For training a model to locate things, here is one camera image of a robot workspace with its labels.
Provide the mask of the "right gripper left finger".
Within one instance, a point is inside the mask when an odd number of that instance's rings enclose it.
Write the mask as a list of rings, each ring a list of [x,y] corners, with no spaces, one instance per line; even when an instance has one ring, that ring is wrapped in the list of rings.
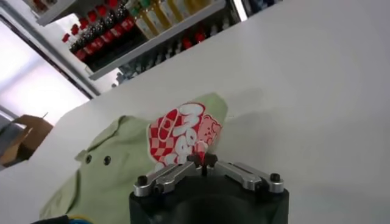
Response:
[[[148,197],[154,194],[168,194],[173,192],[177,185],[183,185],[183,181],[189,183],[190,192],[202,189],[201,176],[203,174],[203,161],[199,154],[187,156],[183,164],[170,164],[156,172],[138,177],[133,185],[135,197]]]

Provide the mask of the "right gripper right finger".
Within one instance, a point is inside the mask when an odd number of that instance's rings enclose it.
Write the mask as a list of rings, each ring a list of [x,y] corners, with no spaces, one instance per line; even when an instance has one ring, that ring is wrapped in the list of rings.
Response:
[[[278,173],[268,174],[243,163],[228,163],[209,153],[204,156],[203,165],[208,175],[229,177],[246,190],[256,192],[266,189],[272,194],[284,192],[284,181]]]

